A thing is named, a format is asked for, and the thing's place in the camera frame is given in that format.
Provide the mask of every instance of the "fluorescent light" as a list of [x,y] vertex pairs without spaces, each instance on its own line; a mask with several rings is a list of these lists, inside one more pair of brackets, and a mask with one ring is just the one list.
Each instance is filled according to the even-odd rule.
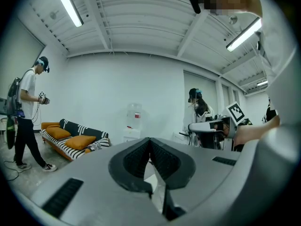
[[72,0],[61,0],[62,4],[64,5],[67,13],[69,14],[70,18],[74,22],[75,26],[80,27],[84,24],[83,20],[79,16],[79,13],[74,6]]
[[265,85],[267,83],[268,83],[268,81],[263,81],[263,82],[258,83],[257,86]]
[[261,19],[256,18],[246,29],[244,29],[240,35],[238,35],[230,44],[226,46],[227,50],[232,52],[239,45],[245,42],[248,38],[250,38],[254,32],[261,28]]

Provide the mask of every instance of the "sofa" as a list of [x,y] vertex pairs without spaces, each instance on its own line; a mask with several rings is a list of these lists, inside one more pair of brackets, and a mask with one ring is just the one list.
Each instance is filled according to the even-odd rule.
[[[71,136],[57,140],[47,133],[46,129],[49,126],[59,126],[60,128],[68,131]],[[61,119],[60,122],[43,122],[41,125],[40,133],[42,135],[44,143],[47,141],[48,144],[51,145],[58,153],[60,153],[70,161],[73,161],[88,152],[107,148],[110,146],[108,133],[91,129],[65,119]],[[81,150],[73,149],[65,145],[65,142],[68,139],[80,135],[95,136],[96,140],[89,146]]]

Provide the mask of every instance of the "ceiling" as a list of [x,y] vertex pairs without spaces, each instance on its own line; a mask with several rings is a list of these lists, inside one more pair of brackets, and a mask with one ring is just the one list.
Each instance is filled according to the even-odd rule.
[[75,27],[60,0],[25,0],[24,8],[67,57],[99,52],[138,52],[179,59],[208,69],[241,89],[265,78],[252,35],[233,52],[226,49],[255,18],[196,15],[188,0],[73,0],[84,21]]

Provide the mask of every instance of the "sneaker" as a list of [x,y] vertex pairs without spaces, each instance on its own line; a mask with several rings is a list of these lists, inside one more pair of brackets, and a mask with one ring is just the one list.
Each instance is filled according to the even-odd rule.
[[47,164],[43,167],[43,171],[55,171],[57,167],[55,165]]
[[17,167],[18,169],[22,169],[23,171],[32,168],[32,166],[29,163],[22,163],[22,165],[17,165]]

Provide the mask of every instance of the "black pants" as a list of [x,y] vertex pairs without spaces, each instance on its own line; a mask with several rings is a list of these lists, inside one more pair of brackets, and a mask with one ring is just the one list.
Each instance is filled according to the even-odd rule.
[[18,132],[15,142],[15,160],[17,165],[22,165],[22,158],[27,144],[34,159],[41,167],[45,167],[46,163],[41,157],[38,149],[38,143],[33,132],[33,123],[31,120],[18,118]]

